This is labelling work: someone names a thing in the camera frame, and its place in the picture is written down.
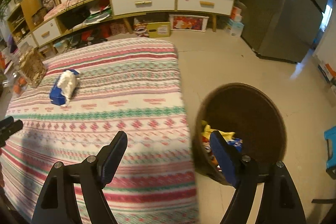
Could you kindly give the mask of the white blue wrapper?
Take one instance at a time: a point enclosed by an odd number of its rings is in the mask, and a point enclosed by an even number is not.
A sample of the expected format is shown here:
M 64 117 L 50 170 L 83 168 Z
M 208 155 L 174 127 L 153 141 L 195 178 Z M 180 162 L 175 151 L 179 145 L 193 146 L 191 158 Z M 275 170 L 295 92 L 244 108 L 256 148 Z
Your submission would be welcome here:
M 232 138 L 227 140 L 227 143 L 233 147 L 235 147 L 239 152 L 242 151 L 243 141 L 239 138 Z

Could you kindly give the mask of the clear jar of seeds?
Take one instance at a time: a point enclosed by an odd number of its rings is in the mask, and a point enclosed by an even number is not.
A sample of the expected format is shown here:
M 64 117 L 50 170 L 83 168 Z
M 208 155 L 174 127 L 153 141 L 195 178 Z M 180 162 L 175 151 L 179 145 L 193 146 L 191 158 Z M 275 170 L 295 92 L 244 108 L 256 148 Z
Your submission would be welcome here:
M 37 88 L 47 72 L 47 68 L 37 49 L 28 44 L 21 47 L 18 65 L 21 75 L 26 79 L 30 87 Z

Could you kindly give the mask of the red cartoon drink can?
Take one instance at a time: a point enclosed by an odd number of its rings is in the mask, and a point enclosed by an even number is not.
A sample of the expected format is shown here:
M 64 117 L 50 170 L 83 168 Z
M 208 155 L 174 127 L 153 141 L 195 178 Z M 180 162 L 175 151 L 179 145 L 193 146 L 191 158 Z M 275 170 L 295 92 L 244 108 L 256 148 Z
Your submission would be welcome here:
M 211 146 L 210 146 L 210 140 L 207 139 L 205 136 L 202 136 L 202 143 L 203 143 L 203 147 L 207 153 L 207 156 L 209 157 L 210 161 L 212 162 L 212 164 L 214 166 L 216 166 L 217 170 L 221 170 L 219 164 L 218 164 L 218 161 L 216 160 L 214 154 L 213 154 L 213 151 L 211 149 Z

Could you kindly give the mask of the blue biscuit box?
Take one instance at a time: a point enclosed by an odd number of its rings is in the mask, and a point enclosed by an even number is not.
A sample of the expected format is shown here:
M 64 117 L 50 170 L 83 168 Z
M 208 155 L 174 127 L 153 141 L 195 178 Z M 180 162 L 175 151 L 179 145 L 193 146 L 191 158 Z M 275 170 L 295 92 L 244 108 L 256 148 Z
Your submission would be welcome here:
M 54 105 L 58 105 L 60 106 L 60 89 L 57 88 L 57 82 L 58 82 L 58 79 L 59 77 L 56 79 L 51 91 L 50 91 L 50 101 L 52 104 Z

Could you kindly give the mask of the blue plastic stool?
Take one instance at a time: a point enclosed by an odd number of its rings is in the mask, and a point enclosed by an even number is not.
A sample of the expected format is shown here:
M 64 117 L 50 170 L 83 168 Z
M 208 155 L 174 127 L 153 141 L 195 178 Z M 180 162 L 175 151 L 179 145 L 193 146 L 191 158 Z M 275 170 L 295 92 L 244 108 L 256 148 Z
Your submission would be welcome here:
M 336 138 L 336 127 L 332 127 L 324 132 L 324 139 L 327 145 L 327 161 L 326 161 L 326 173 L 335 180 L 335 138 Z

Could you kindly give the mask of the yellow cardboard box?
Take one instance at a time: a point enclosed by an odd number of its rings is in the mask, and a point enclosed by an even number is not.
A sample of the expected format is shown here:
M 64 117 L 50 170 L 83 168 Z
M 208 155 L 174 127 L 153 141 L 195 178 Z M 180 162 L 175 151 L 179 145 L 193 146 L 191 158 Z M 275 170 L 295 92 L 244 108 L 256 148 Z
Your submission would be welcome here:
M 149 38 L 165 38 L 171 35 L 170 22 L 148 23 L 146 29 Z

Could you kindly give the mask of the grey refrigerator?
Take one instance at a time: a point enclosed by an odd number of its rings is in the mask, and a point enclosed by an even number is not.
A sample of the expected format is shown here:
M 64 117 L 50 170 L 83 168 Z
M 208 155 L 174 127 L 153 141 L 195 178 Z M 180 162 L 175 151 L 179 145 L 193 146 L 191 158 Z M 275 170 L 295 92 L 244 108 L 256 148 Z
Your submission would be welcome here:
M 327 0 L 241 0 L 243 40 L 261 58 L 300 63 L 317 37 Z

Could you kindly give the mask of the white wooden tv cabinet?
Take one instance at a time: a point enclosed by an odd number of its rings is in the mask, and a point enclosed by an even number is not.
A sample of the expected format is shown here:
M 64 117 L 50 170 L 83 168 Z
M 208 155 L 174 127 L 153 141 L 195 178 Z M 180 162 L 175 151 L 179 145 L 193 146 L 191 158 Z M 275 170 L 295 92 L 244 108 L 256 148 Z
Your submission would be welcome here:
M 29 43 L 34 47 L 42 47 L 55 40 L 69 35 L 74 31 L 89 26 L 88 23 L 76 23 L 69 28 L 64 20 L 78 13 L 80 9 L 89 8 L 99 3 L 100 0 L 66 1 L 59 5 L 46 20 L 18 40 L 17 45 Z M 127 29 L 131 31 L 130 23 L 126 18 L 145 15 L 150 12 L 200 12 L 210 14 L 213 19 L 216 15 L 230 15 L 234 0 L 108 0 L 111 14 L 102 20 L 123 19 Z

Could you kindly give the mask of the crumpled white tissue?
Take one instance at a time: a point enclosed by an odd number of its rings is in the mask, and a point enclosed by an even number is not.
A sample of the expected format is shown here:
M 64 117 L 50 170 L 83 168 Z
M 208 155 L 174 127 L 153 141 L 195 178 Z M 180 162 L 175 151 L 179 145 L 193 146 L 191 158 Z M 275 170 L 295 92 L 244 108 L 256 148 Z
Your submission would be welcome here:
M 65 70 L 59 77 L 57 88 L 60 89 L 60 106 L 66 106 L 77 88 L 79 72 L 74 69 Z

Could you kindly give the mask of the clear box of tangerines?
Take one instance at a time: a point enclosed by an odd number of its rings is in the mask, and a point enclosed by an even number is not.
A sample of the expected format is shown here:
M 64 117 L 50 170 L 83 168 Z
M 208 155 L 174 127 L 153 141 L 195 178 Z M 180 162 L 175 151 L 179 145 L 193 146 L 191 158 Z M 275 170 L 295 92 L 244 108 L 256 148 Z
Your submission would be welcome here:
M 20 97 L 28 88 L 27 80 L 14 68 L 10 68 L 6 73 L 7 87 L 15 98 Z

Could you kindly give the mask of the framed red picture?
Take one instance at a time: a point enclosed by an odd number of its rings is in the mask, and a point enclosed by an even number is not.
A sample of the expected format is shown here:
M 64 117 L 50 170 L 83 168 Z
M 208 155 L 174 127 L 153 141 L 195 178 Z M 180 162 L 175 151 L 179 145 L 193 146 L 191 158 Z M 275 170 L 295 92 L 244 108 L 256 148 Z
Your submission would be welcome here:
M 172 30 L 205 32 L 209 17 L 197 15 L 170 14 L 169 20 Z

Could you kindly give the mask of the patterned knit tablecloth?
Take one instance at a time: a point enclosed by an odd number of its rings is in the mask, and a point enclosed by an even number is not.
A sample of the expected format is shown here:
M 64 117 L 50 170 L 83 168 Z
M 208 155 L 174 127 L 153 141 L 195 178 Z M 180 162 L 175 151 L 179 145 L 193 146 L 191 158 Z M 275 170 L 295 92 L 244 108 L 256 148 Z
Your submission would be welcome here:
M 2 150 L 5 194 L 27 221 L 54 163 L 83 161 L 127 134 L 128 145 L 104 195 L 119 223 L 198 223 L 190 131 L 178 52 L 171 42 L 112 40 L 45 62 L 37 88 L 12 98 L 6 114 L 23 122 Z M 50 91 L 64 70 L 80 73 L 67 106 Z

